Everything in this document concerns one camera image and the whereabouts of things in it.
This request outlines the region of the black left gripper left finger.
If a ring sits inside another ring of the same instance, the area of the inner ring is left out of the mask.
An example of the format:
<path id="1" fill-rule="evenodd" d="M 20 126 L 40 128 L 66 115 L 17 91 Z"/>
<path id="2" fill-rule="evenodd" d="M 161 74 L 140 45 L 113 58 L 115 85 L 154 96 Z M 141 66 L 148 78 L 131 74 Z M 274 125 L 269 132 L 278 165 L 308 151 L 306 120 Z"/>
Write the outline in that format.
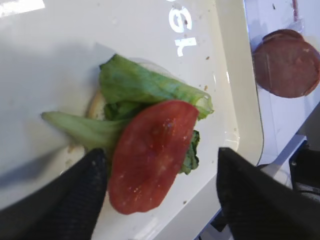
<path id="1" fill-rule="evenodd" d="M 2 240 L 90 240 L 107 191 L 96 148 L 46 186 L 0 211 Z"/>

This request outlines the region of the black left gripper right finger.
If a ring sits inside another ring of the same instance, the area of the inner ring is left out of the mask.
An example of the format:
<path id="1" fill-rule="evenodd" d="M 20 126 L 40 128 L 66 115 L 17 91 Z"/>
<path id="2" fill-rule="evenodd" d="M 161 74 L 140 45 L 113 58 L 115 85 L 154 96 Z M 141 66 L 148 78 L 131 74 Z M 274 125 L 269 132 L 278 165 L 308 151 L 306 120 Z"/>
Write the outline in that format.
<path id="1" fill-rule="evenodd" d="M 217 196 L 235 240 L 318 240 L 320 204 L 229 147 L 218 150 Z"/>

